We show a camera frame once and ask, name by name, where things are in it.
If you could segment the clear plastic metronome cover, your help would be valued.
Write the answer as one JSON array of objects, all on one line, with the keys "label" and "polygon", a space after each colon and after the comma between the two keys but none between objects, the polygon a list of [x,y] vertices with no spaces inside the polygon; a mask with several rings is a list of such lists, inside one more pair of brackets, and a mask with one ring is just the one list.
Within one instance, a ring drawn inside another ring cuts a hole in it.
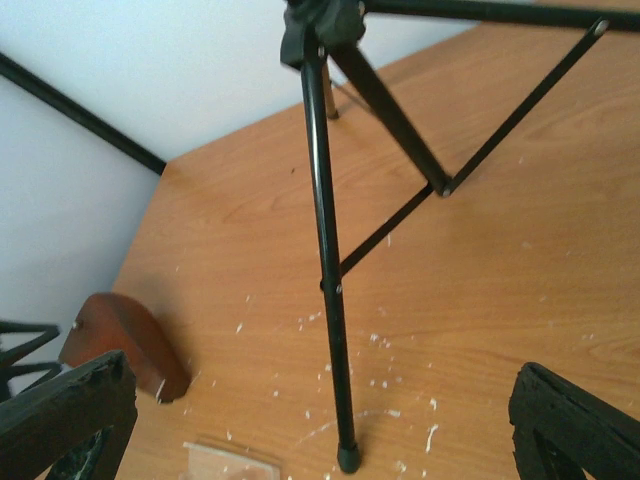
[{"label": "clear plastic metronome cover", "polygon": [[232,450],[199,443],[184,442],[188,452],[183,479],[263,479],[281,478],[280,468],[272,462]]}]

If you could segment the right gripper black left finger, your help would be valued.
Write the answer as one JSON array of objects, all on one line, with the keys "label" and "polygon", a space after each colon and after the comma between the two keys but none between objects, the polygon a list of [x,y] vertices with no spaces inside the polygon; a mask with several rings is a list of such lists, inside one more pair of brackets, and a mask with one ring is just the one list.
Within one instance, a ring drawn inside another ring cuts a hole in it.
[{"label": "right gripper black left finger", "polygon": [[1,477],[113,479],[137,416],[127,357],[107,352],[1,404]]}]

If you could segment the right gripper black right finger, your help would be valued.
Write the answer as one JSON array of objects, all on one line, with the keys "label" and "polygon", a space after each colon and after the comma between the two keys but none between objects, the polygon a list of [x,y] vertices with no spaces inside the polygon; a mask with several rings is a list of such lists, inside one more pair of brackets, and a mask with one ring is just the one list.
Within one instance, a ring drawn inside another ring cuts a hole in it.
[{"label": "right gripper black right finger", "polygon": [[538,363],[522,366],[508,413],[521,479],[639,477],[639,421]]}]

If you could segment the brown wooden metronome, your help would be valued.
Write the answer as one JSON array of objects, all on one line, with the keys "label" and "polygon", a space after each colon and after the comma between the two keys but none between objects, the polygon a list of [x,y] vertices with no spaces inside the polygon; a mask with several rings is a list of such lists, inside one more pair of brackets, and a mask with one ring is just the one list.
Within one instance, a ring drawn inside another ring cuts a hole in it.
[{"label": "brown wooden metronome", "polygon": [[131,297],[95,293],[78,312],[59,361],[78,367],[115,350],[126,355],[137,388],[158,403],[171,403],[187,393],[189,372],[152,313]]}]

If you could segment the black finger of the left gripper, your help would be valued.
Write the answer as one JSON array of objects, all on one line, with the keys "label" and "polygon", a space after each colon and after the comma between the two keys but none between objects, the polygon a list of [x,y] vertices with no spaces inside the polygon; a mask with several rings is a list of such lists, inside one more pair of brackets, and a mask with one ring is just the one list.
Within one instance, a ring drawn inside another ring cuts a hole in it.
[{"label": "black finger of the left gripper", "polygon": [[57,361],[18,364],[23,358],[48,344],[60,335],[55,324],[27,324],[17,321],[2,321],[1,335],[36,334],[36,337],[20,343],[8,350],[1,350],[1,399],[13,397],[10,381],[16,377],[42,373],[42,376],[27,387],[27,390],[39,386],[61,373],[61,364]]}]

